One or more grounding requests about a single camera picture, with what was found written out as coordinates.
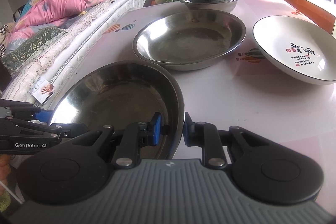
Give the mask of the person's left hand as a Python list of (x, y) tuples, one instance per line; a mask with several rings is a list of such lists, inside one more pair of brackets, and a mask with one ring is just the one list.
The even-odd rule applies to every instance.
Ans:
[(10, 155), (1, 155), (0, 157), (0, 179), (3, 185), (5, 186), (8, 185), (7, 177), (11, 173), (10, 161), (11, 161)]

